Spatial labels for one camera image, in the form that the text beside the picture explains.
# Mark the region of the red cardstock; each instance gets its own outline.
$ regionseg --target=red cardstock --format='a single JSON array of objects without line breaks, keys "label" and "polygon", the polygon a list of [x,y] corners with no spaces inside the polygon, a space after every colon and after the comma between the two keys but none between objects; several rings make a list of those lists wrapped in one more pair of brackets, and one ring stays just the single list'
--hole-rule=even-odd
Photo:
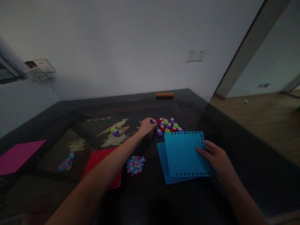
[{"label": "red cardstock", "polygon": [[[116,147],[113,148],[107,148],[107,149],[101,149],[92,151],[90,159],[87,162],[87,167],[85,168],[85,171],[83,173],[83,176],[81,180],[99,163],[101,162],[105,157],[107,157],[113,150],[115,150]],[[115,179],[111,183],[111,185],[108,187],[108,190],[119,188],[121,186],[121,178],[122,178],[122,169],[118,172]]]}]

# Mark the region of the electrical socket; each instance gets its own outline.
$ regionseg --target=electrical socket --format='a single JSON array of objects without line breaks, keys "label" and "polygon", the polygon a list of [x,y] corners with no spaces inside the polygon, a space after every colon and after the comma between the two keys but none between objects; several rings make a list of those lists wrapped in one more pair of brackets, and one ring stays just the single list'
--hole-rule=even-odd
[{"label": "electrical socket", "polygon": [[204,59],[205,53],[206,53],[205,49],[189,50],[187,54],[186,62],[202,61]]},{"label": "electrical socket", "polygon": [[55,69],[47,59],[33,59],[32,61],[45,73],[55,73]]},{"label": "electrical socket", "polygon": [[44,81],[46,79],[51,78],[52,76],[44,71],[42,71],[40,68],[38,67],[34,67],[32,69],[29,69],[25,72],[25,74],[33,79],[34,81]]}]

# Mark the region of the hand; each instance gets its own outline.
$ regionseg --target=hand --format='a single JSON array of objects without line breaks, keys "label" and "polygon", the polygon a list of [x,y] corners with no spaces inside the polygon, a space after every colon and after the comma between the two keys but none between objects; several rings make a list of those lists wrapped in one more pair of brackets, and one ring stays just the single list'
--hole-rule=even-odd
[{"label": "hand", "polygon": [[153,120],[153,118],[151,118],[151,117],[144,119],[140,126],[138,133],[141,134],[142,136],[145,136],[148,133],[150,133],[151,131],[153,131],[155,126],[157,125],[157,123],[151,124],[152,120]]},{"label": "hand", "polygon": [[217,178],[223,184],[234,184],[239,181],[230,159],[226,152],[210,141],[205,141],[207,151],[197,147],[197,151],[208,159],[217,174]]}]

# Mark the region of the pink paper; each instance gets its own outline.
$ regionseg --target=pink paper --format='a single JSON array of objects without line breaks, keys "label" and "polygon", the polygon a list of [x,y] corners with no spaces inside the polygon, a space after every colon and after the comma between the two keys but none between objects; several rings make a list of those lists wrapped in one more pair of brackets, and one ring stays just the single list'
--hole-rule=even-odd
[{"label": "pink paper", "polygon": [[0,157],[0,176],[15,173],[46,142],[17,144]]}]

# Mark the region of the pile of paper confetti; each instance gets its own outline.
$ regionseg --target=pile of paper confetti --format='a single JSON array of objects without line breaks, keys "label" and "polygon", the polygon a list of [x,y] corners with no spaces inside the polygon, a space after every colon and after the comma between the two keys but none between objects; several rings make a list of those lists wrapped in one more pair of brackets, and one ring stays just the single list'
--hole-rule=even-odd
[{"label": "pile of paper confetti", "polygon": [[74,161],[74,151],[71,151],[68,155],[68,157],[62,161],[62,163],[59,165],[58,170],[63,171],[63,170],[69,170],[72,167],[73,161]]},{"label": "pile of paper confetti", "polygon": [[145,157],[140,156],[132,156],[127,161],[127,172],[131,173],[133,176],[134,174],[137,175],[138,172],[143,171],[143,162],[145,161]]}]

